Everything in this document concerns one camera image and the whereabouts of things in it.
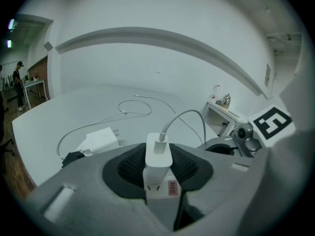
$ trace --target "white table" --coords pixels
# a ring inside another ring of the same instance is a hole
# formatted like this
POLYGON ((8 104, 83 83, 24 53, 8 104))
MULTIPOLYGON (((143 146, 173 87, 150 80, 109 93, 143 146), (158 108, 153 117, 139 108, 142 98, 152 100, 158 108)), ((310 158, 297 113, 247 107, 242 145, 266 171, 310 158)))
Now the white table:
MULTIPOLYGON (((45 80, 41 79, 41 80, 31 81, 31 82, 28 82, 28 83, 26 83, 26 84, 23 84, 24 96, 25 96, 25 98, 26 98, 26 100, 27 100, 27 102, 28 102, 28 105, 29 105, 29 108, 30 108, 30 109, 32 109, 32 107, 31 107, 31 104, 30 104, 30 99, 29 99, 29 94, 28 94, 27 88, 32 87, 32 86, 34 86, 34 85, 38 85, 38 84, 40 84, 40 83, 43 83, 45 99, 46 99, 46 101, 47 101, 48 99, 47 99, 47 93, 46 93, 45 80)), ((40 95, 40 90, 37 90, 37 88, 36 88, 36 91, 38 91, 39 97, 41 97, 41 95, 40 95)))
MULTIPOLYGON (((60 171, 62 160, 56 155, 56 146, 64 134, 120 113, 117 107, 124 100, 144 100, 152 107, 152 113, 146 117, 121 119, 75 131, 61 143, 61 156, 74 152, 87 133, 106 127, 119 129, 117 138, 122 146, 145 143, 148 133, 160 132, 164 124, 175 116, 163 102, 138 98, 134 96, 135 94, 162 99, 170 104, 176 113, 190 108, 173 94, 104 84, 53 98, 16 118, 12 122, 16 144, 34 183, 40 185, 60 171)), ((121 109, 138 113, 149 111, 145 104, 133 101, 121 104, 121 109)), ((186 113, 181 118, 194 128, 201 138, 203 137, 202 122, 196 113, 186 113)), ((206 127, 206 130, 207 140, 218 137, 211 128, 206 127)), ((197 135, 179 119, 170 126, 167 136, 171 143, 194 148, 201 145, 197 135)))
POLYGON ((223 132, 220 133, 219 136, 227 136, 232 132, 235 126, 240 125, 242 123, 248 123, 247 117, 242 113, 236 110, 226 109, 212 102, 208 102, 204 116, 206 116, 206 114, 208 113, 209 108, 215 111, 220 116, 222 116, 228 122, 227 127, 223 130, 223 132))

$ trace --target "black shirt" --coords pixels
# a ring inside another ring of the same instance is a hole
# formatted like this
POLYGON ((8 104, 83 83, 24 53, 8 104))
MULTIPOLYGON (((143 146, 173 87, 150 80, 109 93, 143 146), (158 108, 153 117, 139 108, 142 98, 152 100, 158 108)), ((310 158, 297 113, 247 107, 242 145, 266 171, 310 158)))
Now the black shirt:
POLYGON ((14 82, 14 86, 16 88, 19 88, 21 86, 21 83, 15 81, 16 77, 20 80, 20 73, 18 70, 15 69, 15 71, 13 72, 13 82, 14 82))

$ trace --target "wooden floor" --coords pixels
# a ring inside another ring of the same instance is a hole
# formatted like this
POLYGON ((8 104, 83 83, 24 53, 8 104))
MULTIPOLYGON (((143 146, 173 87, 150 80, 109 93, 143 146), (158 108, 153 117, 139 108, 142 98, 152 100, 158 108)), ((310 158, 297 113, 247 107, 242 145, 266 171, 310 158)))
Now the wooden floor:
MULTIPOLYGON (((31 106, 34 108, 35 106, 45 102, 44 98, 37 98, 36 94, 30 93, 31 98, 31 106)), ((4 138, 2 143, 5 143, 10 138, 14 139, 12 121, 29 111, 29 107, 27 106, 23 111, 19 112, 17 109, 17 99, 12 99, 8 102, 9 111, 4 114, 4 138)), ((7 149, 11 149, 14 151, 15 156, 12 156, 11 153, 5 153, 2 161, 2 174, 8 188, 11 192, 19 199, 24 200, 27 195, 35 188, 33 181, 30 179, 23 161, 20 157, 19 151, 16 145, 9 144, 7 149)))

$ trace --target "white cable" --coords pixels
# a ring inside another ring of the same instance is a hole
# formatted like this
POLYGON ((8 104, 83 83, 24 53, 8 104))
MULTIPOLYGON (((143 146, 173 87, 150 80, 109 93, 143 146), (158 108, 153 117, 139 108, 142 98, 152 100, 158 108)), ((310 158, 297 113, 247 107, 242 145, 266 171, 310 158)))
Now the white cable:
POLYGON ((102 120, 96 121, 96 122, 94 122, 94 123, 92 123, 92 124, 89 124, 89 125, 85 125, 85 126, 76 128, 76 129, 71 130, 70 132, 66 133, 66 134, 59 140, 59 142, 58 142, 58 144, 57 144, 56 155, 59 156, 62 160, 64 159, 64 157, 61 157, 61 156, 60 156, 60 153, 59 153, 60 144, 61 144, 61 142, 63 141, 63 139, 64 139, 67 135, 71 134, 71 133, 74 132, 74 131, 77 131, 77 130, 79 130, 79 129, 81 129, 81 128, 90 127, 90 126, 93 126, 93 125, 99 125, 99 124, 107 123, 107 122, 109 122, 109 121, 104 122, 106 119, 111 118, 111 117, 114 117, 114 116, 118 116, 118 115, 137 114, 137 115, 142 115, 142 116, 140 116, 140 117, 144 117, 144 116, 148 116, 148 115, 150 115, 150 114, 152 113, 152 108, 151 108, 151 106, 150 106, 148 103, 146 103, 145 101, 143 101, 143 100, 125 100, 125 101, 122 101, 122 102, 119 103, 119 105, 118 105, 118 110, 119 110, 121 113, 115 114, 115 115, 112 115, 112 116, 108 116, 108 117, 106 117, 106 118, 103 118, 102 120), (136 112, 125 112, 125 111, 121 110, 121 109, 119 108, 119 106, 120 106, 122 103, 127 102, 127 101, 139 101, 139 102, 142 102, 142 103, 148 105, 148 107, 150 108, 150 112, 149 112, 149 113, 146 113, 146 114, 142 114, 142 113, 136 113, 136 112))
POLYGON ((172 120, 168 121, 164 125, 163 129, 160 132, 160 135, 159 135, 160 142, 164 141, 166 132, 167 132, 169 126, 173 123, 173 121, 175 121, 179 116, 181 116, 181 115, 183 115, 183 114, 185 114, 187 112, 195 112, 195 113, 197 113, 200 116, 200 118, 202 120, 202 125, 203 125, 203 139, 204 139, 204 143, 206 143, 206 123, 205 123, 205 120, 204 120, 202 114, 198 110, 195 110, 195 109, 185 110, 185 111, 181 112, 180 114, 176 115, 172 120))
MULTIPOLYGON (((159 99, 159 98, 154 98, 154 97, 140 96, 140 95, 138 95, 138 94, 135 94, 134 96, 135 96, 135 97, 141 97, 141 98, 147 98, 147 99, 159 100, 159 101, 165 103, 167 106, 169 106, 170 109, 173 110, 173 112, 176 114, 175 110, 174 110, 174 109, 171 107, 171 105, 169 105, 166 101, 163 101, 163 100, 161 100, 161 99, 159 99)), ((180 117, 178 117, 178 118, 179 118, 184 124, 186 124, 193 132, 195 132, 195 134, 196 134, 196 135, 198 136, 198 138, 200 139, 201 143, 203 143, 203 142, 202 142, 202 139, 201 139, 201 137, 199 136, 199 134, 197 133, 197 131, 194 130, 191 126, 189 126, 188 123, 186 123, 182 118, 180 118, 180 117)))

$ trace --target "red label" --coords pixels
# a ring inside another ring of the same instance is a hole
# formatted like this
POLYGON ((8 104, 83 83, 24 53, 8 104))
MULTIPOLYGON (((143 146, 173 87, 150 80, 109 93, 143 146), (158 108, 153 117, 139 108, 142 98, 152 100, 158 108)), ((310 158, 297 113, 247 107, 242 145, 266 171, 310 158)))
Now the red label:
POLYGON ((168 195, 169 196, 177 196, 177 181, 168 181, 168 195))

